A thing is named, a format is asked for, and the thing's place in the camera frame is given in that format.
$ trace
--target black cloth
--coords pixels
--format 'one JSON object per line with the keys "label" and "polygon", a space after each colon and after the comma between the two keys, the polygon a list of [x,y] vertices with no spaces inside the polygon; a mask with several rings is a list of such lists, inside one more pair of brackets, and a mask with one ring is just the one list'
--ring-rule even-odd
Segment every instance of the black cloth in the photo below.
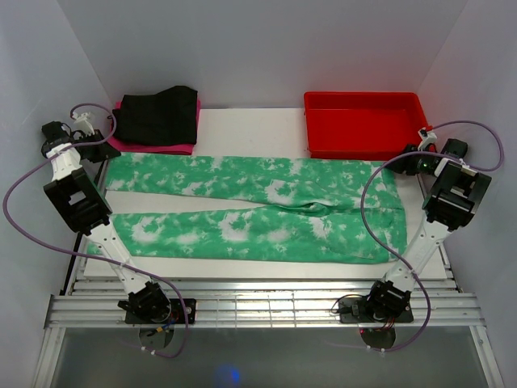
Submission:
{"label": "black cloth", "polygon": [[143,146],[175,146],[197,141],[197,91],[174,86],[156,95],[125,95],[115,136]]}

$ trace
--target white table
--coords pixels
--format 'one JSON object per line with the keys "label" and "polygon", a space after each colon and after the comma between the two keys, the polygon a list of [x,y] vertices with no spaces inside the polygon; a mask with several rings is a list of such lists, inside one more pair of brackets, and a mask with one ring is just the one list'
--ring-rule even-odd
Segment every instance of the white table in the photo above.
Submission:
{"label": "white table", "polygon": [[[299,108],[204,109],[200,113],[195,155],[307,158],[304,110]],[[397,177],[397,190],[406,210],[408,240],[422,217],[423,194],[415,177]],[[257,206],[239,200],[166,196],[136,192],[107,192],[114,213],[167,213]],[[385,264],[280,263],[227,259],[135,257],[146,271],[173,279],[217,280],[370,280],[382,277]],[[108,264],[88,260],[87,278],[112,278]],[[437,251],[421,275],[424,280],[446,279],[443,257]]]}

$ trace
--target pink folded fabric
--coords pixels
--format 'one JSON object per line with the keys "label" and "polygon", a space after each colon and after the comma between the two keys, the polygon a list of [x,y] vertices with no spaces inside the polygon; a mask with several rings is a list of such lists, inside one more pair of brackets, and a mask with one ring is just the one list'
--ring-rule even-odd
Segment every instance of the pink folded fabric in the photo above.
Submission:
{"label": "pink folded fabric", "polygon": [[[122,102],[119,101],[115,104],[116,109],[120,109]],[[198,126],[200,124],[200,110],[201,110],[201,101],[197,100],[197,113],[195,115],[195,121]],[[122,152],[146,152],[151,154],[170,154],[170,155],[192,155],[192,151],[194,150],[193,144],[177,144],[177,145],[141,145],[141,144],[133,144],[126,143],[124,141],[120,141],[115,139],[114,137],[110,137],[107,139],[107,142],[116,150]]]}

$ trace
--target gray wall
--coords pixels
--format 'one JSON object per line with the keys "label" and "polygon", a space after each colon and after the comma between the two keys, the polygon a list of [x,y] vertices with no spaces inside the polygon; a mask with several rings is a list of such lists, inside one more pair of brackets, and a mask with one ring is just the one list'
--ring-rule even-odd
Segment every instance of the gray wall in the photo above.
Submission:
{"label": "gray wall", "polygon": [[[108,103],[55,0],[0,2],[0,196],[42,162],[40,127],[65,120],[73,104]],[[74,235],[44,196],[46,168],[15,192],[11,211],[40,238],[71,247]],[[0,217],[0,386],[30,386],[50,293],[69,258],[28,242]]]}
{"label": "gray wall", "polygon": [[[517,2],[469,0],[419,95],[430,123],[468,118],[499,131],[506,164],[470,225],[447,243],[460,285],[476,292],[506,386],[517,386]],[[494,141],[481,130],[459,128],[469,160],[494,165]]]}
{"label": "gray wall", "polygon": [[205,107],[285,107],[416,91],[466,0],[58,2],[112,99],[187,84]]}

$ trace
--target green fabric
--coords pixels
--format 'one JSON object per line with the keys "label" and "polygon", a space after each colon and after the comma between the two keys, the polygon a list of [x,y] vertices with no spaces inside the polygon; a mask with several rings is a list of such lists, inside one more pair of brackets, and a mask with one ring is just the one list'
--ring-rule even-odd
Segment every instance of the green fabric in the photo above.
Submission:
{"label": "green fabric", "polygon": [[[363,186],[378,162],[122,154],[107,189],[247,200],[255,209],[115,214],[132,255],[376,264],[389,260],[364,229]],[[375,178],[366,199],[378,236],[406,248],[406,215],[393,174]]]}

